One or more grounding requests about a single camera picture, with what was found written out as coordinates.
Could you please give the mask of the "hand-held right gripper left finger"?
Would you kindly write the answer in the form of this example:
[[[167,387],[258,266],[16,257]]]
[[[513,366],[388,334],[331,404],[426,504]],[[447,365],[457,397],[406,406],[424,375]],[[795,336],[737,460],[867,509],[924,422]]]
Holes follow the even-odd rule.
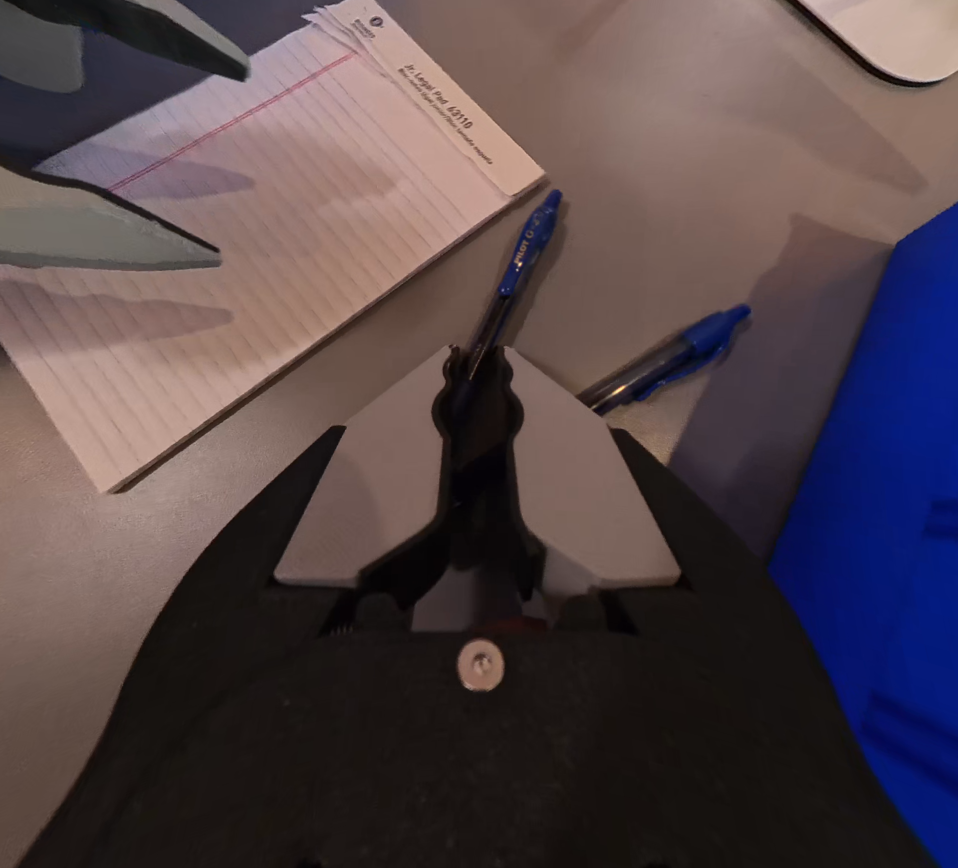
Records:
[[[349,419],[274,570],[277,583],[414,606],[449,564],[450,440],[442,347]]]

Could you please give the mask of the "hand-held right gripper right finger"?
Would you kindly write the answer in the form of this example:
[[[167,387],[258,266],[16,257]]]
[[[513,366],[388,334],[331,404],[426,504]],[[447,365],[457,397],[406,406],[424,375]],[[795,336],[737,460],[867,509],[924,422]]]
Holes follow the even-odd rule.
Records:
[[[675,587],[679,563],[605,419],[515,349],[502,360],[509,484],[538,550],[534,613],[555,624],[573,598]]]

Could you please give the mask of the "white lined notepad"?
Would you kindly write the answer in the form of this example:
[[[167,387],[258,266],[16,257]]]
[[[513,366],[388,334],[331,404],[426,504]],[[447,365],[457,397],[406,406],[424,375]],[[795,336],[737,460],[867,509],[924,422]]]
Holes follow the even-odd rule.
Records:
[[[171,272],[2,268],[2,347],[118,491],[545,172],[378,0],[342,0],[42,163],[221,250]]]

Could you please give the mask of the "blue retractable pen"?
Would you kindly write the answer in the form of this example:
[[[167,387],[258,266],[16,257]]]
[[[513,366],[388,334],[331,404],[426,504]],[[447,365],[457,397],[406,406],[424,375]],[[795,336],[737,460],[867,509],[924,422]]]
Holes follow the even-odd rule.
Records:
[[[563,193],[551,190],[519,231],[500,280],[493,288],[483,315],[467,346],[461,352],[449,401],[454,428],[464,424],[480,376],[527,290],[537,263],[554,236]]]
[[[722,357],[751,315],[746,304],[712,313],[601,378],[577,398],[599,416],[644,401]]]

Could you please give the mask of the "blue plastic bin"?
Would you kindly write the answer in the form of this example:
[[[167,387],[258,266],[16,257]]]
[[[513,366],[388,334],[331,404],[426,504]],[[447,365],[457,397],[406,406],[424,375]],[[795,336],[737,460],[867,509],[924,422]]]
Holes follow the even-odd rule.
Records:
[[[956,866],[956,205],[892,251],[770,572],[884,790]]]

